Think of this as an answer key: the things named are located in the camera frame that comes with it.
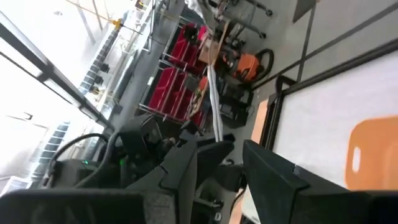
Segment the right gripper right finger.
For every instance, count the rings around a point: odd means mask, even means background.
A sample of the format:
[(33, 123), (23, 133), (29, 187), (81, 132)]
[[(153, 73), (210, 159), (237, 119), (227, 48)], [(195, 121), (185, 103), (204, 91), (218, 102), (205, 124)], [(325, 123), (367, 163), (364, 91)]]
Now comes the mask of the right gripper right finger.
[(397, 223), (395, 190), (348, 190), (252, 140), (243, 165), (261, 223)]

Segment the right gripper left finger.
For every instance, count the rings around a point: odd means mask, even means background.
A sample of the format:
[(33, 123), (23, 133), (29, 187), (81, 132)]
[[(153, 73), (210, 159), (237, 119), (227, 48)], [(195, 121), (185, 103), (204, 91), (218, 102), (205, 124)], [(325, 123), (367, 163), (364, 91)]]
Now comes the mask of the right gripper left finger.
[(197, 181), (197, 140), (172, 147), (163, 162), (126, 189), (141, 196), (129, 223), (189, 223)]

